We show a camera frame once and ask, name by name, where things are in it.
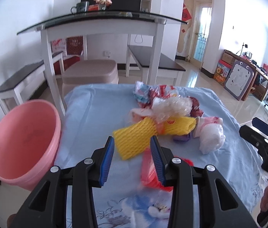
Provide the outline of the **glass top white table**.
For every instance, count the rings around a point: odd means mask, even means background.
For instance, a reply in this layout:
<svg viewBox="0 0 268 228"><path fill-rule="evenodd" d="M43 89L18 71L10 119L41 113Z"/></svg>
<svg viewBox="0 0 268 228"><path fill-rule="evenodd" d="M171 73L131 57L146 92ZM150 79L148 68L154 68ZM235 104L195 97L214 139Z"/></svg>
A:
<svg viewBox="0 0 268 228"><path fill-rule="evenodd" d="M167 23L182 24L183 21L166 15L150 12L129 12L118 10L88 11L54 17L19 31L41 33L42 56L45 63L47 82L60 118L65 116L65 108L54 71L51 41L73 36L118 34L145 35L153 37L150 69L146 83L154 85L158 75L164 28Z"/></svg>

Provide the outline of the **red printed plastic bag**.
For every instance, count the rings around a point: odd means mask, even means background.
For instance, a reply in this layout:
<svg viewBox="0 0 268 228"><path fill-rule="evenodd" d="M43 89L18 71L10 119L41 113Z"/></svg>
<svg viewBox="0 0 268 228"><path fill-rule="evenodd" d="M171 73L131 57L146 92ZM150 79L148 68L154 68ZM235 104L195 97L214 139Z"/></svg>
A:
<svg viewBox="0 0 268 228"><path fill-rule="evenodd" d="M142 168L141 168L141 184L148 188L160 189L166 192L171 192L173 187L165 187L158 180L156 169L153 163L151 151L147 148L143 152Z"/></svg>

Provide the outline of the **glass balcony door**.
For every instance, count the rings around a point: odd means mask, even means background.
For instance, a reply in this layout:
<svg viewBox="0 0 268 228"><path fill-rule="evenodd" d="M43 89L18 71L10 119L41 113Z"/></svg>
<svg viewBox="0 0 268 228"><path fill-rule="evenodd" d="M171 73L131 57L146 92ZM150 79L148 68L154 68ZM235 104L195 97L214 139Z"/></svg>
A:
<svg viewBox="0 0 268 228"><path fill-rule="evenodd" d="M212 21L212 0L198 1L194 30L192 35L192 52L190 61L201 69L206 53L208 37Z"/></svg>

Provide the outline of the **left black white bench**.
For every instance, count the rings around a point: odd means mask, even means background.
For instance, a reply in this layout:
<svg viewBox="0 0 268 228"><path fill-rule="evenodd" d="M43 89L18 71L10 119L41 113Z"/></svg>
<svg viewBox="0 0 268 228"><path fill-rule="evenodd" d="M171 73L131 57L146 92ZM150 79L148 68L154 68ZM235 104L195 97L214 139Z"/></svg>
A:
<svg viewBox="0 0 268 228"><path fill-rule="evenodd" d="M22 91L33 81L33 77L40 74L43 74L46 80L43 60L25 65L0 85L0 107L5 115L10 111L6 100L13 98L17 105L21 105L24 102Z"/></svg>

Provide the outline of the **pink white paper carton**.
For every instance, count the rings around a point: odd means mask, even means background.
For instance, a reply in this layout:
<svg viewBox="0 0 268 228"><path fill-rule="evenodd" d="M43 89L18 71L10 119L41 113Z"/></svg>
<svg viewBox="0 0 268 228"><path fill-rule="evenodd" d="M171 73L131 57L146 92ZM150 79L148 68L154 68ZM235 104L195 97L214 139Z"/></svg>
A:
<svg viewBox="0 0 268 228"><path fill-rule="evenodd" d="M193 137L194 138L199 137L203 127L208 124L223 125L223 119L220 117L196 117L196 126L193 131Z"/></svg>

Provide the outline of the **red gift bag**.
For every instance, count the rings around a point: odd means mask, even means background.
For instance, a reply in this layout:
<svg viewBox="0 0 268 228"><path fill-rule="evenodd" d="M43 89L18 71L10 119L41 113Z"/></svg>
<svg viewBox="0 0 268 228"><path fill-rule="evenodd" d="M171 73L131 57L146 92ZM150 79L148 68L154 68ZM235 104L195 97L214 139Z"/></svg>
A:
<svg viewBox="0 0 268 228"><path fill-rule="evenodd" d="M67 55L81 56L83 52L83 36L74 36L66 39Z"/></svg>

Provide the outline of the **orange white plastic bag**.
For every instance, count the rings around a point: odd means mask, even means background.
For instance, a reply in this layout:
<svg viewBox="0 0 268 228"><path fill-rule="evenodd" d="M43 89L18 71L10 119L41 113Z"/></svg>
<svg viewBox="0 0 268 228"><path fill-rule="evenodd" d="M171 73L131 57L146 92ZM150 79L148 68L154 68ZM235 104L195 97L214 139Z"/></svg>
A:
<svg viewBox="0 0 268 228"><path fill-rule="evenodd" d="M129 112L130 120L133 124L139 123L145 118L151 118L152 120L156 119L156 116L153 113L152 109L146 108L134 108Z"/></svg>

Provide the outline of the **purple wrapper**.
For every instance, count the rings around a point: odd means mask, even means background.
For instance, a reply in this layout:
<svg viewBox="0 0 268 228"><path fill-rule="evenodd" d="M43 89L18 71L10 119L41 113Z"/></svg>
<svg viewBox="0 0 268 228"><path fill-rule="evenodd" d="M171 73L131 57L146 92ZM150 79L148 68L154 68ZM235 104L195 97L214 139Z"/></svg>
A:
<svg viewBox="0 0 268 228"><path fill-rule="evenodd" d="M172 139L176 143L186 143L191 140L191 134L189 133L185 135L174 135Z"/></svg>

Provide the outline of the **grey monster drawing board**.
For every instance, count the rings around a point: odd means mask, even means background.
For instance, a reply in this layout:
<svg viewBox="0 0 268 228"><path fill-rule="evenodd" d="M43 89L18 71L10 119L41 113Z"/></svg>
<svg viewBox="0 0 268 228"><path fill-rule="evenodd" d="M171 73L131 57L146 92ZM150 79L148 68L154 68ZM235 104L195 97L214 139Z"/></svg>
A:
<svg viewBox="0 0 268 228"><path fill-rule="evenodd" d="M224 88L237 100L245 101L255 77L256 68L244 60L235 60Z"/></svg>

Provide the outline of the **pink plastic basin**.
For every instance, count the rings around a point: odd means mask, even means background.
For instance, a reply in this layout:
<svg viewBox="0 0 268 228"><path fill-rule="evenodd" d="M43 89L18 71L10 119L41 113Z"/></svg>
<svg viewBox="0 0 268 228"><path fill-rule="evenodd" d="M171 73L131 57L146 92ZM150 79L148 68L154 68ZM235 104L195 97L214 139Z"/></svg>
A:
<svg viewBox="0 0 268 228"><path fill-rule="evenodd" d="M9 111L0 121L0 180L33 190L54 164L60 134L59 113L46 100Z"/></svg>

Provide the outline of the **colourful cardboard box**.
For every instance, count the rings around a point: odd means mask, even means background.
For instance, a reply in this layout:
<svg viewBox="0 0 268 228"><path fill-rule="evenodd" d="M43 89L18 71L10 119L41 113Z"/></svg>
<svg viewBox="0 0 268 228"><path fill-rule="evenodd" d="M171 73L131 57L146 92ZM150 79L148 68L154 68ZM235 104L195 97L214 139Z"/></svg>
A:
<svg viewBox="0 0 268 228"><path fill-rule="evenodd" d="M218 82L221 86L224 86L224 83L231 69L232 69L232 66L230 64L226 63L223 60L219 60L213 79L216 82Z"/></svg>

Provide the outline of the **beige plastic stool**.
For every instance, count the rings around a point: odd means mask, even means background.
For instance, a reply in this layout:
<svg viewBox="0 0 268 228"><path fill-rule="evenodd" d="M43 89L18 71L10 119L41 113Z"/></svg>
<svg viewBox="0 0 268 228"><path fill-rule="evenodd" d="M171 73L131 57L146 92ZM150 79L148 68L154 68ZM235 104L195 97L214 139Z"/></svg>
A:
<svg viewBox="0 0 268 228"><path fill-rule="evenodd" d="M85 84L119 83L117 63L114 60L81 60L66 69L61 76L63 96Z"/></svg>

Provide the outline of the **yellow foam fruit net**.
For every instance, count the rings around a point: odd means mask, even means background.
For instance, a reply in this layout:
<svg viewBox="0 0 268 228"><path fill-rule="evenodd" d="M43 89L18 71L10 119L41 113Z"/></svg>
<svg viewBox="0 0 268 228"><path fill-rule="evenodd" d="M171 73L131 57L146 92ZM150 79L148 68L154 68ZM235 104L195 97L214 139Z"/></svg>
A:
<svg viewBox="0 0 268 228"><path fill-rule="evenodd" d="M187 135L196 125L197 121L193 117L172 117L162 123L146 117L131 126L115 130L112 135L117 151L125 161L144 152L152 136Z"/></svg>

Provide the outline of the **light blue floral cloth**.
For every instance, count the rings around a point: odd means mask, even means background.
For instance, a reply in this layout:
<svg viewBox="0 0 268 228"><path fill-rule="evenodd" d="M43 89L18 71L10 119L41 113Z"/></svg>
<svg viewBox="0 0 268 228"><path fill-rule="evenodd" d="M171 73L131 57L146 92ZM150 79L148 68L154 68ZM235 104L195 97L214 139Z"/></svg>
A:
<svg viewBox="0 0 268 228"><path fill-rule="evenodd" d="M115 130L130 125L130 111L138 107L132 84L89 84L74 88L65 97L67 111L55 164L62 169L75 166L105 145ZM184 144L170 136L159 143L196 167L214 165L252 211L263 196L267 177L256 149L239 135L239 124L217 95L205 88L178 88L181 96L195 97L205 116L223 120L226 137L217 151L203 154L199 139ZM99 227L167 227L172 194L141 184L142 156L122 160L115 152L108 180L93 190Z"/></svg>

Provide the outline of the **dark red crumpled wrapper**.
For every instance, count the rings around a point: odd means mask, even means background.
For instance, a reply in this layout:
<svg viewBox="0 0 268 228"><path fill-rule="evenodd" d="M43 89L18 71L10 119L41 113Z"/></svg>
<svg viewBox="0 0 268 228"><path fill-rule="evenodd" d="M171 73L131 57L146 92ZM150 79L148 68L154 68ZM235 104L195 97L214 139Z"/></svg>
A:
<svg viewBox="0 0 268 228"><path fill-rule="evenodd" d="M200 109L199 101L195 98L190 96L190 99L192 101L192 109L191 109L191 117L202 117L203 116L203 110Z"/></svg>

